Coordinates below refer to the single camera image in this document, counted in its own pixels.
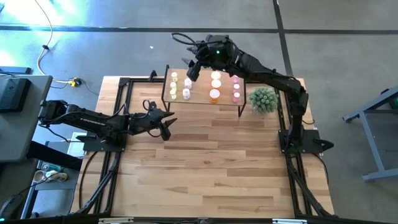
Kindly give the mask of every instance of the gray floor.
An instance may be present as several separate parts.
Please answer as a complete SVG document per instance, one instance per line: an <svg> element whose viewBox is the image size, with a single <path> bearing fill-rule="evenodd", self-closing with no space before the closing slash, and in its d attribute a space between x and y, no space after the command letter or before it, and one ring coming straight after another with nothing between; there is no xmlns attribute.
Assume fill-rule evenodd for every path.
<svg viewBox="0 0 398 224"><path fill-rule="evenodd" d="M24 6L17 2L6 2L0 23L47 24L33 1ZM53 24L60 26L277 28L271 0L40 2ZM279 0L279 4L286 29L398 29L398 2L394 0ZM32 67L38 74L37 56L48 35L0 31L0 64ZM190 35L202 39L207 33ZM230 36L265 66L285 72L278 34ZM376 171L376 165L360 121L345 124L341 119L398 84L397 36L289 34L286 39L293 73L305 78L316 126L322 138L335 143L335 148L325 153L325 161L336 214L397 222L398 178L368 184L362 181L361 175ZM167 64L185 68L180 58L192 57L168 33L56 32L50 47L42 61L46 73L58 79L82 77L97 92L105 75L148 75L151 70L163 74ZM67 98L69 103L88 109L94 109L97 100L83 87L51 89L49 93L49 99ZM53 130L71 136L77 129L60 125ZM43 129L36 130L34 139L59 141ZM385 157L389 167L397 164L397 153L389 152ZM67 212L69 192L48 193L39 197L35 211L44 215ZM40 199L46 197L58 197L62 205L47 205Z"/></svg>

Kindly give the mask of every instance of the wooden tabletop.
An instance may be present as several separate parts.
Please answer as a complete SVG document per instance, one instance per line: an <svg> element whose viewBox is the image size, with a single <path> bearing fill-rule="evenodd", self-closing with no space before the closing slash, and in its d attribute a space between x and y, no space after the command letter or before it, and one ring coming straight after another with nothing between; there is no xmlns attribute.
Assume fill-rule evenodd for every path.
<svg viewBox="0 0 398 224"><path fill-rule="evenodd" d="M199 72L198 80L192 82L192 89L190 90L190 99L184 100L182 96L182 90L184 89L184 80L187 78L186 69L175 69L171 68L167 71L167 78L165 84L165 92L164 92L164 101L169 103L198 103L198 104L212 104L210 103L210 90L211 87L211 73L214 72L212 70L202 69ZM175 100L172 99L170 95L170 83L172 83L173 79L171 74L173 72L177 72L178 80L177 80L177 98ZM237 103L233 103L233 79L229 77L229 75L225 72L220 72L221 74L221 86L218 88L220 91L220 97L218 98L217 105L231 105L231 106L242 106L244 104L244 82L242 78L238 78L239 82L239 93L241 97Z"/></svg>
<svg viewBox="0 0 398 224"><path fill-rule="evenodd" d="M118 82L119 77L104 77L98 112L112 114ZM248 95L258 86L264 85L247 84ZM161 94L161 83L134 84L130 113L144 112L143 100L155 101L164 110ZM282 106L287 118L283 100ZM175 104L172 111L178 120L170 127L169 141L146 133L129 137L119 167L112 216L294 216L286 161L279 152L277 113L259 116L252 112L249 101L240 118L235 106ZM303 120L312 121L309 106ZM98 185L103 157L103 152L97 153L88 166L83 203ZM303 163L308 187L333 213L322 163L311 154L303 154ZM77 189L79 185L72 212L78 210ZM304 211L301 191L298 197Z"/></svg>

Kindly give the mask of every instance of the small potted plant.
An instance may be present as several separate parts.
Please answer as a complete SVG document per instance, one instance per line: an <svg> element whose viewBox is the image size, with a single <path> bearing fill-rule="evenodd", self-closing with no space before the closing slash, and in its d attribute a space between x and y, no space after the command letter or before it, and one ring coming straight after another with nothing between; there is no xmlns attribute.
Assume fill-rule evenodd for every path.
<svg viewBox="0 0 398 224"><path fill-rule="evenodd" d="M270 87L259 87L249 95L253 111L257 114L274 112L278 107L278 95Z"/></svg>

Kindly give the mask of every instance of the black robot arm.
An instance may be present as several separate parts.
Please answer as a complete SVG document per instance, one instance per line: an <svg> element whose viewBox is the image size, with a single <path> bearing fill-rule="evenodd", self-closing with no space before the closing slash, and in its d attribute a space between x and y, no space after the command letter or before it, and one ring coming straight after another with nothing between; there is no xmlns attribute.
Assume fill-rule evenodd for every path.
<svg viewBox="0 0 398 224"><path fill-rule="evenodd" d="M41 103L39 121L41 126L49 127L53 124L68 124L95 133L103 143L119 144L124 134L136 135L150 133L153 129L160 129L163 140L169 140L171 134L168 127L176 118L162 123L162 119L172 116L173 112L164 112L156 107L155 102L143 102L147 113L105 115L95 111L69 105L63 100L50 100Z"/></svg>
<svg viewBox="0 0 398 224"><path fill-rule="evenodd" d="M176 36L182 36L189 42ZM196 62L188 63L187 76L196 81L201 67L211 68L236 75L246 82L261 82L285 92L292 116L289 130L280 130L281 151L285 154L296 152L323 152L333 143L321 140L317 130L304 130L302 118L307 110L308 93L294 77L288 77L263 66L257 58L240 50L228 35L208 35L205 40L194 41L185 34L173 33L172 38L182 44L191 45L187 50L195 54Z"/></svg>

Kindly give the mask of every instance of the test tube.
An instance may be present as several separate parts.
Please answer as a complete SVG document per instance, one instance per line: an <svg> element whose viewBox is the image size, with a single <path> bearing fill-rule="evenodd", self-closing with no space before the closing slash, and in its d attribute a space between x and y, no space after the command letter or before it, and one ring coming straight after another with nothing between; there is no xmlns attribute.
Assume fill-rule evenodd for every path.
<svg viewBox="0 0 398 224"><path fill-rule="evenodd" d="M218 103L218 98L220 97L220 91L218 90L210 90L210 102Z"/></svg>
<svg viewBox="0 0 398 224"><path fill-rule="evenodd" d="M170 95L172 96L172 100L175 100L177 98L177 91L176 89L170 90Z"/></svg>
<svg viewBox="0 0 398 224"><path fill-rule="evenodd" d="M173 79L173 82L177 82L177 80L178 80L178 74L177 74L177 72L173 72L172 73L172 79Z"/></svg>

